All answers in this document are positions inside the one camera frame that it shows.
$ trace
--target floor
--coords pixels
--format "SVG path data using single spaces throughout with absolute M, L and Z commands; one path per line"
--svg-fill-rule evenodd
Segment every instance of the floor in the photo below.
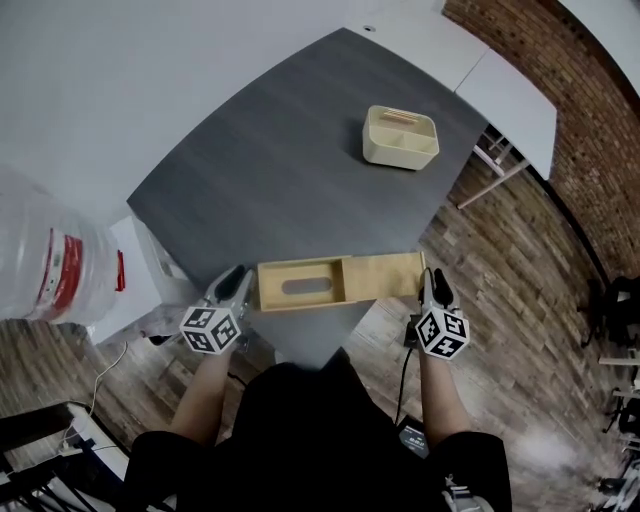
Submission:
M 578 304 L 595 275 L 577 239 L 533 178 L 521 173 L 462 212 L 461 199 L 488 183 L 475 157 L 421 237 L 433 266 L 449 270 L 471 323 L 473 343 L 453 363 L 456 382 L 475 426 L 499 435 L 510 465 L 514 510 L 584 510 L 596 500 L 590 485 L 620 472 L 621 445 L 604 435 L 602 411 L 627 370 L 597 364 L 611 349 L 580 342 L 587 331 Z M 379 301 L 345 347 L 373 399 L 395 414 L 402 347 L 412 301 Z M 0 323 L 0 415 L 74 398 L 89 401 L 98 372 L 122 346 L 92 348 L 72 326 Z M 183 345 L 131 343 L 105 378 L 96 414 L 125 445 L 170 421 L 199 356 Z M 257 341 L 234 355 L 232 371 L 251 379 L 273 362 Z M 403 410 L 420 417 L 417 356 L 412 356 Z M 229 380 L 223 437 L 242 396 Z M 51 454 L 55 436 L 10 461 L 26 467 Z

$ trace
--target person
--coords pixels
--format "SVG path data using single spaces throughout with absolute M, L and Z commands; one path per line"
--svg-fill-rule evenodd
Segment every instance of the person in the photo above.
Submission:
M 472 432 L 446 361 L 420 351 L 430 452 L 422 459 L 400 442 L 343 349 L 322 370 L 283 363 L 253 379 L 232 436 L 216 446 L 230 358 L 231 350 L 206 356 L 169 431 L 135 440 L 118 511 L 168 510 L 172 495 L 178 511 L 342 502 L 511 510 L 503 443 Z M 455 492 L 463 501 L 452 501 Z M 473 506 L 460 506 L 465 496 Z

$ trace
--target white wall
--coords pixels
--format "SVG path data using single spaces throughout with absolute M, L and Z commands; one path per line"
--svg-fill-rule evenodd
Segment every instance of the white wall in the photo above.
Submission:
M 600 41 L 640 94 L 640 0 L 560 0 Z
M 111 220 L 242 87 L 346 18 L 392 3 L 2 0 L 0 165 Z

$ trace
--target black cable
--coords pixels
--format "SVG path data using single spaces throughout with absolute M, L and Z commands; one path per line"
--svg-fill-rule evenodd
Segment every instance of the black cable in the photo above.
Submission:
M 227 375 L 229 376 L 230 379 L 233 380 L 237 380 L 240 384 L 242 384 L 245 388 L 247 387 L 247 383 L 245 381 L 243 381 L 240 377 L 238 377 L 237 375 L 231 373 L 231 372 L 227 372 Z
M 402 367 L 402 377 L 400 377 L 400 396 L 398 396 L 398 410 L 396 411 L 396 426 L 398 426 L 398 420 L 400 419 L 400 409 L 402 408 L 402 393 L 404 392 L 404 376 L 407 373 L 407 365 L 409 364 L 411 352 L 413 352 L 412 348 L 407 351 L 407 358 L 404 360 L 404 366 Z

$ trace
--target person's arm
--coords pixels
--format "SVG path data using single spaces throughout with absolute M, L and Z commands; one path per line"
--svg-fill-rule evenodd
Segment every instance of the person's arm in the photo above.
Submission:
M 420 352 L 422 421 L 429 449 L 458 432 L 471 430 L 471 420 L 458 396 L 449 363 Z
M 201 444 L 218 437 L 232 348 L 217 356 L 205 356 L 178 405 L 170 432 Z

